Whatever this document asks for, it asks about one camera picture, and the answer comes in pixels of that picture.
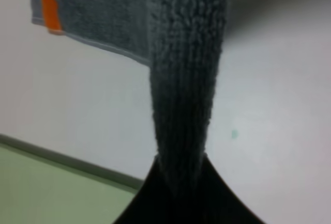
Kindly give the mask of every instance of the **white wall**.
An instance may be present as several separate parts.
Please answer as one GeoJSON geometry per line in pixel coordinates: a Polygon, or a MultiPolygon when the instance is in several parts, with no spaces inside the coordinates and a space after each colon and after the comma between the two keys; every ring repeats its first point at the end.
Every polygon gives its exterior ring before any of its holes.
{"type": "MultiPolygon", "coordinates": [[[[0,133],[144,178],[148,69],[0,6],[0,133]]],[[[225,44],[207,151],[267,223],[330,223],[330,59],[330,0],[277,0],[225,44]]]]}

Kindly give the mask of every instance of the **floor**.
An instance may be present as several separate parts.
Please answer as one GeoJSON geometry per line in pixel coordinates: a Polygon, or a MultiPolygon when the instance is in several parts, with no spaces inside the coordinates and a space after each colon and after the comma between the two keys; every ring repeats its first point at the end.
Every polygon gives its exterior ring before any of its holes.
{"type": "Polygon", "coordinates": [[[110,224],[135,190],[0,145],[0,223],[110,224]]]}

